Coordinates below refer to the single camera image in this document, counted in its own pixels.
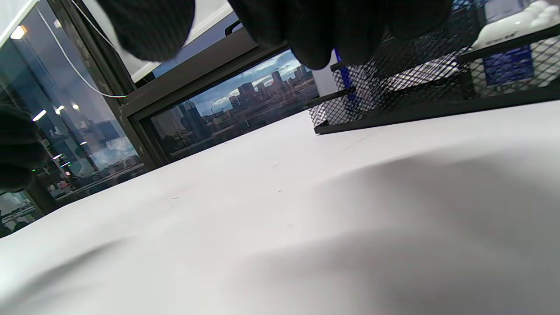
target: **white table surface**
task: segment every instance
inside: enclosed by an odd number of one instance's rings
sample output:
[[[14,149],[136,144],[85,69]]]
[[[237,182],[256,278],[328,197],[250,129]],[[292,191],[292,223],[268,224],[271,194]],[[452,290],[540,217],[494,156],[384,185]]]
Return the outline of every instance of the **white table surface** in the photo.
[[[0,239],[0,314],[557,315],[559,122],[300,113]]]

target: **black window frame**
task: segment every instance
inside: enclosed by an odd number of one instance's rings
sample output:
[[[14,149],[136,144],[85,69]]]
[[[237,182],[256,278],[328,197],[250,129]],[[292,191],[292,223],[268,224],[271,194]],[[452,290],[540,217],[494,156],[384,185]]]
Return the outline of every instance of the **black window frame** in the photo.
[[[226,36],[163,75],[136,88],[118,53],[100,36],[82,12],[95,23],[82,0],[48,0],[66,33],[80,48],[100,91],[125,98],[107,98],[111,111],[148,171],[171,163],[154,134],[149,117],[196,96],[288,49],[287,43],[273,48],[259,46],[239,22],[224,27]]]
[[[118,120],[129,123],[144,144],[150,156],[149,164],[144,164],[156,169],[172,163],[160,145],[150,117],[287,49],[287,44],[274,48],[259,46],[241,28],[124,98]]]

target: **black glove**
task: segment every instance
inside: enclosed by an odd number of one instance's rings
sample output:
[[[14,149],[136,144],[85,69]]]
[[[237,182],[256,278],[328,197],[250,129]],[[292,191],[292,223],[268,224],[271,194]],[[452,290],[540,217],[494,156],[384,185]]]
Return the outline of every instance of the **black glove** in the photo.
[[[31,117],[13,105],[0,104],[0,191],[18,192],[31,183],[33,168],[47,154]]]
[[[260,45],[284,41],[311,69],[324,68],[333,48],[350,64],[368,62],[386,29],[416,38],[441,25],[452,0],[228,0]],[[185,43],[194,0],[99,0],[121,46],[137,58],[165,61]]]

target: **white cable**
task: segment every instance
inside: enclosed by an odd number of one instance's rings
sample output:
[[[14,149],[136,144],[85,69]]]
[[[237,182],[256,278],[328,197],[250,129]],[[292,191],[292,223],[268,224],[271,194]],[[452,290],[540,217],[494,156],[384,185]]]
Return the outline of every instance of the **white cable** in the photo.
[[[74,6],[78,9],[78,11],[82,14],[82,16],[90,23],[91,27],[94,28],[94,30],[99,34],[99,36],[101,36],[109,45],[111,45],[111,47],[113,47],[113,49],[116,51],[115,46],[113,45],[113,43],[111,43],[111,41],[105,37],[105,35],[103,35],[103,33],[98,30],[95,25],[93,24],[93,22],[91,22],[91,20],[87,17],[87,15],[82,11],[82,9],[78,6],[78,4],[74,1],[71,0],[72,3],[74,3]]]
[[[76,74],[78,74],[78,76],[82,79],[83,82],[85,82],[87,84],[87,86],[89,86],[93,91],[95,91],[98,94],[101,94],[103,96],[106,96],[108,98],[125,98],[127,97],[127,95],[109,95],[109,94],[105,94],[99,90],[97,90],[96,88],[94,88],[89,82],[87,82],[86,78],[84,78],[82,76],[82,74],[78,71],[78,69],[76,69],[76,66],[74,66],[74,64],[72,63],[72,61],[70,60],[70,58],[68,57],[68,55],[66,55],[66,52],[64,51],[64,48],[62,48],[62,45],[60,44],[60,42],[58,41],[58,38],[56,35],[54,35],[53,29],[50,28],[50,25],[47,23],[45,17],[43,16],[43,14],[41,13],[41,11],[39,9],[37,9],[37,12],[39,13],[39,16],[41,16],[41,19],[43,20],[43,22],[46,25],[46,28],[49,29],[50,34],[53,36],[54,40],[57,42],[58,48],[60,48],[60,51],[62,52],[62,54],[64,55],[64,57],[66,58],[66,60],[68,61],[68,63],[70,64],[70,66],[72,66],[72,69],[74,69],[74,71],[76,72]]]

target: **glass wall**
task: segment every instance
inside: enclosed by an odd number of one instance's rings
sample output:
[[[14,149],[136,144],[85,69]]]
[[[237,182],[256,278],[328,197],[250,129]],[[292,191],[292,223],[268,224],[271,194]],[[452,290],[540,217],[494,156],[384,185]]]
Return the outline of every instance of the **glass wall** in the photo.
[[[0,101],[29,112],[40,127],[50,160],[34,170],[39,182],[64,205],[142,174],[104,97],[78,75],[96,87],[48,3],[39,2],[18,29],[0,48]]]
[[[286,51],[149,119],[176,161],[299,113],[317,96],[311,71]]]
[[[0,193],[0,238],[26,227],[42,216],[24,193]]]

